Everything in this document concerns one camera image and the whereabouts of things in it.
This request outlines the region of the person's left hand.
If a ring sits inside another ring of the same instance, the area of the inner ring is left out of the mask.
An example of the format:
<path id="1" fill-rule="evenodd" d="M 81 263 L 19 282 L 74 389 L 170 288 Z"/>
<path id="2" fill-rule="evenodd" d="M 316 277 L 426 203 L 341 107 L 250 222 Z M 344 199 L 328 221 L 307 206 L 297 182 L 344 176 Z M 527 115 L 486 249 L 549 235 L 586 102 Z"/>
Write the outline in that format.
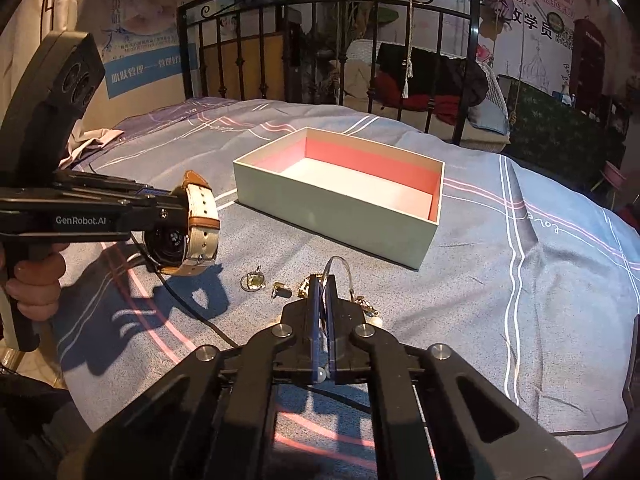
<path id="1" fill-rule="evenodd" d="M 55 244 L 42 260 L 25 260 L 14 266 L 14 277 L 2 289 L 17 302 L 18 310 L 32 322 L 43 322 L 58 312 L 60 279 L 66 272 L 62 252 L 67 244 Z"/>

